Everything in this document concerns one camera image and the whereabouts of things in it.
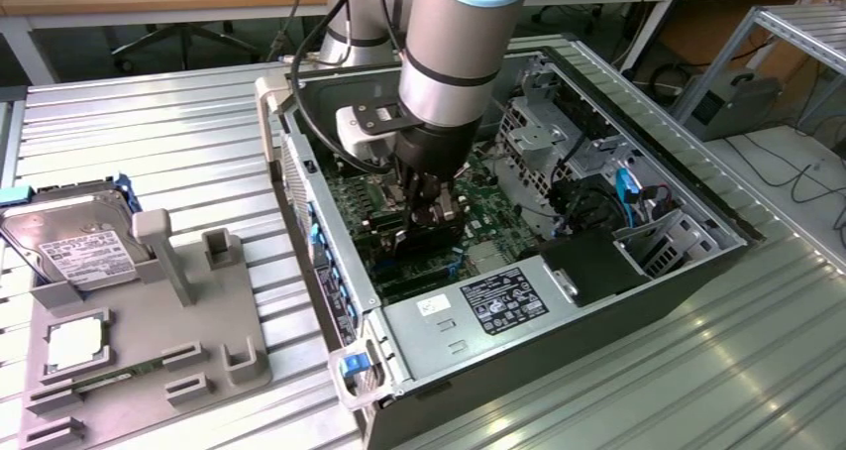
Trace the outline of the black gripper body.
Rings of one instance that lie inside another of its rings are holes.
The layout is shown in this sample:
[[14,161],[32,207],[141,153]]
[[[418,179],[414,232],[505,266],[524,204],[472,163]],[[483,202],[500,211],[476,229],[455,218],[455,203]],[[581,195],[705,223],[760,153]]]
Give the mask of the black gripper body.
[[480,120],[456,127],[422,124],[401,130],[393,149],[400,175],[452,178],[467,160],[480,124]]

